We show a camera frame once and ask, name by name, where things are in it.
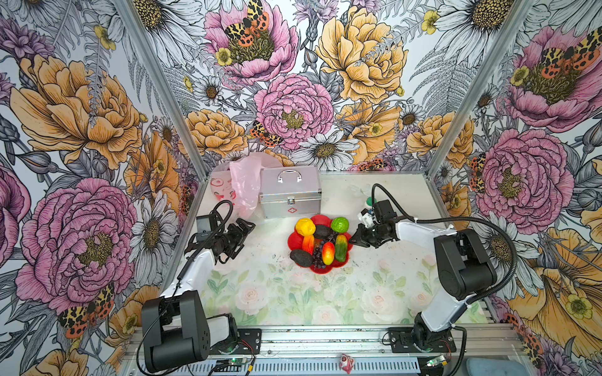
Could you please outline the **red yellow mango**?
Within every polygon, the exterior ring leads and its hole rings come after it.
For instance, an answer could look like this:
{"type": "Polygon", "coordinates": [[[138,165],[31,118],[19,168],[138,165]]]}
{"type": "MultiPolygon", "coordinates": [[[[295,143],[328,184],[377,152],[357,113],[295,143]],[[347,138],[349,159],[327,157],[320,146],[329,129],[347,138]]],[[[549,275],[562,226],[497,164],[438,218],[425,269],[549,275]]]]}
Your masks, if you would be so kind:
{"type": "Polygon", "coordinates": [[[321,249],[321,258],[322,262],[326,266],[332,265],[335,259],[335,245],[332,242],[327,241],[323,244],[321,249]]]}

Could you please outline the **red flower-shaped plate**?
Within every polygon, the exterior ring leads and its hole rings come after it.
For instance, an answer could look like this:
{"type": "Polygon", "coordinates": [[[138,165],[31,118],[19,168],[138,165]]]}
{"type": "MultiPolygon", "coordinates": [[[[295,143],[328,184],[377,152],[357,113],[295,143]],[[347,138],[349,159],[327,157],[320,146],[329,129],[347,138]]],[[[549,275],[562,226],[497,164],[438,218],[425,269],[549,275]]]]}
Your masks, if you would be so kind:
{"type": "Polygon", "coordinates": [[[349,229],[350,222],[345,217],[316,215],[299,219],[288,237],[289,258],[315,274],[328,274],[343,267],[349,262],[353,247],[349,229]]]}

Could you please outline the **pink plastic bag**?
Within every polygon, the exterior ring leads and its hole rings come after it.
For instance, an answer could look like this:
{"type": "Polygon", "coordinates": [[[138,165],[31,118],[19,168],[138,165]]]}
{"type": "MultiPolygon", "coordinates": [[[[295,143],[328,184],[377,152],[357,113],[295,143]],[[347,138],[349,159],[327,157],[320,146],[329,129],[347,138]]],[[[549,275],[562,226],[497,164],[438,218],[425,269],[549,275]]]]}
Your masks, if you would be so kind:
{"type": "Polygon", "coordinates": [[[214,169],[209,188],[218,201],[228,200],[238,217],[249,219],[259,202],[261,176],[264,169],[281,168],[274,156],[251,153],[237,161],[230,161],[214,169]]]}

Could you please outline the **dark avocado bottom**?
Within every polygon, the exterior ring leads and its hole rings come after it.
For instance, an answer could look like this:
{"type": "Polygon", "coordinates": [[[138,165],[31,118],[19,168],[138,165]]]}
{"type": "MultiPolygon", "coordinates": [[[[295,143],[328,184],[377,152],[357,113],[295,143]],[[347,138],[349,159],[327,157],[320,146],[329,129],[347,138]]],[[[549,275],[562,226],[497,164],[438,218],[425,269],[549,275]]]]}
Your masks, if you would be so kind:
{"type": "Polygon", "coordinates": [[[296,265],[300,267],[309,268],[313,265],[313,255],[302,249],[295,249],[291,251],[289,257],[294,263],[296,263],[296,265]]]}

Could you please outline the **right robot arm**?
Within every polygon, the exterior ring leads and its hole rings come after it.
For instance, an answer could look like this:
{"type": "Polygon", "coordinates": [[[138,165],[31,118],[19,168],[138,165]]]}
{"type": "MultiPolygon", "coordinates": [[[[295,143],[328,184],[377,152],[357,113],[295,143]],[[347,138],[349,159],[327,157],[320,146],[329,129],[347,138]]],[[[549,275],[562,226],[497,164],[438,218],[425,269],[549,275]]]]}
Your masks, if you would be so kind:
{"type": "Polygon", "coordinates": [[[418,222],[360,224],[351,238],[352,244],[364,248],[390,241],[409,241],[434,252],[441,289],[418,313],[412,329],[413,346],[430,351],[449,337],[453,324],[472,305],[471,299],[496,284],[497,272],[472,229],[443,229],[418,222]]]}

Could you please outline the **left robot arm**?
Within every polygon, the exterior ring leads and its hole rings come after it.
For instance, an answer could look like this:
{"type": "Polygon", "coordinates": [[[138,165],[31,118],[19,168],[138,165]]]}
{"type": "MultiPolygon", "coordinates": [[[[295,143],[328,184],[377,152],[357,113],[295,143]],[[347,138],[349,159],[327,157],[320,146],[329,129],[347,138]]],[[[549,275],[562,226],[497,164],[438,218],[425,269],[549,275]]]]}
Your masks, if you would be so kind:
{"type": "Polygon", "coordinates": [[[143,305],[136,365],[144,375],[168,375],[210,355],[256,357],[260,352],[261,330],[238,330],[230,313],[206,316],[201,300],[216,264],[235,259],[255,225],[236,219],[221,227],[212,216],[199,217],[198,225],[180,272],[158,298],[143,305]]]}

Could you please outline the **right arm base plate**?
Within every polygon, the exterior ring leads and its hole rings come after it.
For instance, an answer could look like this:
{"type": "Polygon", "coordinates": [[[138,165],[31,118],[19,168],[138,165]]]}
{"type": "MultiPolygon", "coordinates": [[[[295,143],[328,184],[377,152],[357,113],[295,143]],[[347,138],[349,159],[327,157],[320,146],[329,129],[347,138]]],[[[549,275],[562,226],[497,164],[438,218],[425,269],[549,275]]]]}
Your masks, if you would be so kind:
{"type": "Polygon", "coordinates": [[[422,327],[391,327],[383,337],[392,353],[454,353],[451,331],[430,332],[422,327]]]}

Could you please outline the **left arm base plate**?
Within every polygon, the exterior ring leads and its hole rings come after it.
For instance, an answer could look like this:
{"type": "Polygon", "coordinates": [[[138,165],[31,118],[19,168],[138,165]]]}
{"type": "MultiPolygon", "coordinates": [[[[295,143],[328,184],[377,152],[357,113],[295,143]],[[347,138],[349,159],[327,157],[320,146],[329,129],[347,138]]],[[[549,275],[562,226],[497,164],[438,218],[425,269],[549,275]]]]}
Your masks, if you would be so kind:
{"type": "Polygon", "coordinates": [[[212,356],[259,355],[262,334],[263,331],[258,328],[239,329],[236,336],[231,335],[214,345],[209,354],[212,356]]]}

